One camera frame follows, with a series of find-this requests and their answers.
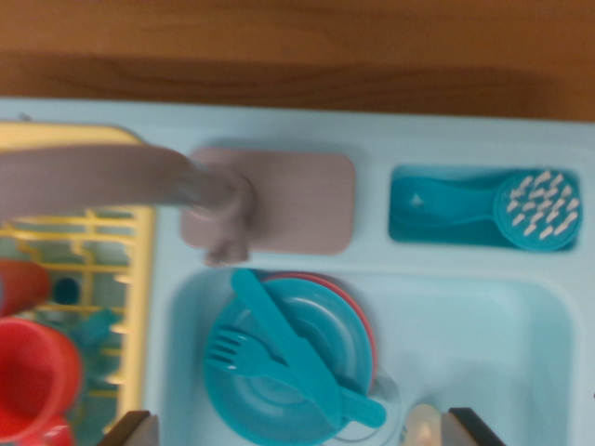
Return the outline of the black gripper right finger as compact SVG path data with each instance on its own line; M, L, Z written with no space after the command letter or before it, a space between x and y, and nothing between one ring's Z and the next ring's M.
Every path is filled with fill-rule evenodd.
M450 408L441 414L441 440L445 446L505 446L471 408Z

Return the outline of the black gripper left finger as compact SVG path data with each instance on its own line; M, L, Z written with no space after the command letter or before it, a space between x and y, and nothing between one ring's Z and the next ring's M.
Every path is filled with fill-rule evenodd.
M149 411L127 412L98 446L159 446L159 418Z

